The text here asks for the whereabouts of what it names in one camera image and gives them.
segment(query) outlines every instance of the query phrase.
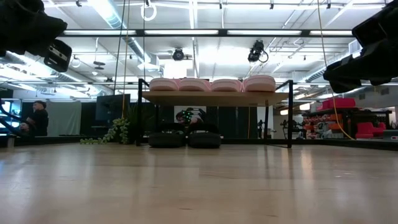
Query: cable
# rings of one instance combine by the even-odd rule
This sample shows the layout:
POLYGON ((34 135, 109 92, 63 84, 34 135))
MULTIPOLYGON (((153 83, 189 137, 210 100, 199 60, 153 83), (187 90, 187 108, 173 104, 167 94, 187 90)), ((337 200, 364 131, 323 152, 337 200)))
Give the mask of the cable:
MULTIPOLYGON (((321 40, 322 40, 322 50, 323 50, 323 59, 325 62, 325 68, 327 68, 328 63, 326 62, 326 52, 325 52, 325 42, 323 40, 323 29, 322 29, 322 20, 321 20, 321 7, 320 7, 320 2, 318 1, 318 17, 319 17, 319 25, 320 25, 320 30, 321 30, 321 40)), ((349 139, 351 140, 355 140, 354 138, 352 138, 349 134, 347 134, 344 129, 341 127, 340 122, 338 120, 338 114, 337 114, 337 109, 336 109, 336 99, 335 99, 335 95, 333 93, 333 91, 331 91, 331 97, 333 98, 333 107, 335 109, 335 115, 336 115, 336 121, 337 121, 337 125, 340 128, 340 130, 343 132, 343 134, 345 136, 347 136, 349 139)))
MULTIPOLYGON (((129 24, 130 24, 130 0, 129 6, 127 8, 127 32, 126 32, 126 40, 129 39, 129 24)), ((123 79, 123 103, 122 103, 122 118, 124 118, 124 100, 125 100, 125 90, 126 90, 126 71, 127 71, 127 46, 126 43, 126 53, 124 55, 124 79, 123 79)))
POLYGON ((261 62, 261 63, 266 63, 266 62, 268 62, 268 60, 269 60, 269 56, 268 56, 268 53, 267 53, 265 50, 263 50, 263 51, 264 51, 264 54, 267 56, 267 60, 262 61, 262 60, 259 59, 259 62, 261 62))
POLYGON ((248 139, 250 137, 250 106, 249 106, 249 124, 248 124, 248 139))
POLYGON ((124 22, 124 9, 126 8, 126 0, 123 1, 123 12, 122 12, 122 21, 120 26, 120 36, 119 36, 119 45, 118 45, 118 54, 116 55, 116 70, 114 72, 114 85, 113 85, 113 95, 116 94, 116 80, 118 79, 118 65, 119 65, 119 54, 120 54, 120 43, 122 40, 122 31, 123 31, 123 22, 124 22))

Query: ceiling duct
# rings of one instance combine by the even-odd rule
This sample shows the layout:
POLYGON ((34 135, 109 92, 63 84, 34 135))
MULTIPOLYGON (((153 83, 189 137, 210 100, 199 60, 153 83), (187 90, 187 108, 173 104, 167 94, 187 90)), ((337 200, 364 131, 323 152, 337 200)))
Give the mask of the ceiling duct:
MULTIPOLYGON (((329 59, 327 61, 327 64, 330 65, 332 63, 335 63, 337 61, 340 61, 341 59, 345 58, 349 56, 349 52, 345 51, 342 54, 339 54, 331 59, 329 59)), ((317 78, 322 77, 322 75, 324 74, 324 72, 326 71, 326 67, 325 64, 323 63, 321 66, 314 68, 313 70, 309 71, 308 73, 306 73, 305 75, 303 75, 302 77, 298 77, 296 79, 296 82, 307 82, 310 83, 314 80, 316 80, 317 78)))
MULTIPOLYGON (((119 15, 113 0, 88 0, 88 2, 112 29, 120 29, 122 27, 127 29, 127 26, 121 20, 121 16, 119 15)), ((135 38, 125 36, 121 38, 135 53, 135 55, 137 55, 138 59, 142 63, 146 62, 158 66, 159 59, 157 59, 157 56, 154 54, 148 55, 144 52, 144 49, 139 45, 135 38)))
POLYGON ((20 59, 19 57, 11 54, 10 52, 6 52, 6 56, 0 57, 0 64, 8 64, 8 63, 16 63, 20 65, 25 65, 26 62, 20 59))

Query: pipe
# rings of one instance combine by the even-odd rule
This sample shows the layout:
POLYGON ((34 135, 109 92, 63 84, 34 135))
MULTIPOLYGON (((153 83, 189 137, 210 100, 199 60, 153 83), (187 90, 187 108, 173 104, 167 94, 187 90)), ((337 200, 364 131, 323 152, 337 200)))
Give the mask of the pipe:
MULTIPOLYGON (((105 22, 112 29, 120 29, 127 28, 125 23, 122 23, 122 19, 116 9, 116 5, 112 0, 88 0, 88 2, 93 6, 93 8, 97 11, 97 13, 105 20, 105 22)), ((128 44, 130 49, 137 55, 139 60, 144 62, 150 62, 151 57, 144 52, 144 49, 139 45, 139 43, 133 37, 121 37, 125 43, 128 44)))

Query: red chair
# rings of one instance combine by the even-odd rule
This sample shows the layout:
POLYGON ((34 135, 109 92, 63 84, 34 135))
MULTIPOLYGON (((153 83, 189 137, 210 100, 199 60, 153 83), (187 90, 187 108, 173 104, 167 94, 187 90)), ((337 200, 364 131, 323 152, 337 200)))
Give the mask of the red chair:
POLYGON ((384 130, 386 130, 386 124, 383 122, 380 122, 378 128, 373 128, 373 135, 382 136, 384 130))
POLYGON ((357 139, 369 139, 373 138, 373 124, 372 122, 366 123, 358 123, 356 124, 358 128, 358 132, 356 133, 355 137, 357 139))

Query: fluorescent light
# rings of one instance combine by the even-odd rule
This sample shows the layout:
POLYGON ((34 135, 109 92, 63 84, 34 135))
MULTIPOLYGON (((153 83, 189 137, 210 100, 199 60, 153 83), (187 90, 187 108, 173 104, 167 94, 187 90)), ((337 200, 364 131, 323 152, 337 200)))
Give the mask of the fluorescent light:
POLYGON ((327 98, 331 98, 331 97, 333 97, 333 95, 331 93, 324 94, 322 96, 318 96, 319 99, 327 99, 327 98))
POLYGON ((280 111, 280 115, 288 115, 289 111, 288 110, 282 110, 280 111))
MULTIPOLYGON (((322 31, 323 35, 353 35, 350 30, 324 30, 322 31)), ((321 35, 320 30, 312 30, 310 35, 321 35)))
POLYGON ((361 56, 361 52, 360 51, 353 53, 353 58, 357 58, 359 56, 361 56))
POLYGON ((300 110, 309 110, 311 109, 310 103, 306 103, 304 105, 300 105, 300 110))
POLYGON ((65 30, 65 35, 136 35, 135 30, 65 30))
POLYGON ((8 83, 8 85, 13 86, 13 87, 17 87, 17 88, 22 88, 24 90, 36 91, 35 88, 33 88, 33 87, 29 86, 29 85, 25 85, 25 84, 14 85, 14 84, 8 83))
POLYGON ((228 30, 228 35, 300 35, 301 30, 228 30))
POLYGON ((140 70, 149 69, 149 70, 159 70, 159 66, 153 65, 151 63, 141 63, 137 66, 140 70))
POLYGON ((73 96, 73 97, 77 97, 77 98, 86 98, 86 97, 88 97, 84 93, 80 93, 79 91, 71 90, 71 89, 68 89, 68 88, 57 88, 57 91, 59 93, 64 94, 64 95, 73 96))
POLYGON ((216 35, 218 30, 145 30, 147 35, 216 35))
POLYGON ((305 97, 306 97, 306 94, 300 94, 300 95, 295 96, 294 99, 295 100, 299 100, 299 99, 302 99, 302 98, 305 98, 305 97))

